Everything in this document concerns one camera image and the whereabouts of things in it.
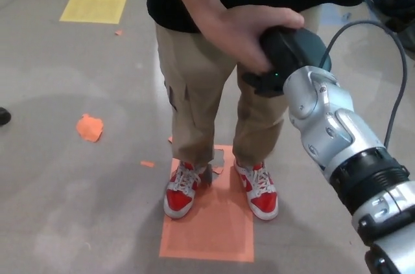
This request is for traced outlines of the robot right black hand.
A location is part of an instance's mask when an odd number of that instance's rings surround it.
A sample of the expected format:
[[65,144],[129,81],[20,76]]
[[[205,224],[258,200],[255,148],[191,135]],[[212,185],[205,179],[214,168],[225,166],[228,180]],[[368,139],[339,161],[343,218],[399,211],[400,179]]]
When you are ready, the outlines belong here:
[[288,77],[305,66],[331,71],[331,58],[324,58],[327,47],[322,39],[310,30],[275,26],[266,29],[259,42],[272,64],[271,70],[262,75],[242,75],[242,79],[254,88],[256,95],[266,98],[281,96],[283,84]]

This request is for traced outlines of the person's right hand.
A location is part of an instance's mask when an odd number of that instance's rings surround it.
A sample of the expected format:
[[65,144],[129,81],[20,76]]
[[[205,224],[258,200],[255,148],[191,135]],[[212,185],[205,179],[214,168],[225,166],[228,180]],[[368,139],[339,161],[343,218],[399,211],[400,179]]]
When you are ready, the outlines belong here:
[[274,26],[298,29],[304,23],[303,16],[289,8],[246,5],[221,12],[200,31],[218,48],[243,63],[250,72],[264,74],[272,65],[260,46],[262,33]]

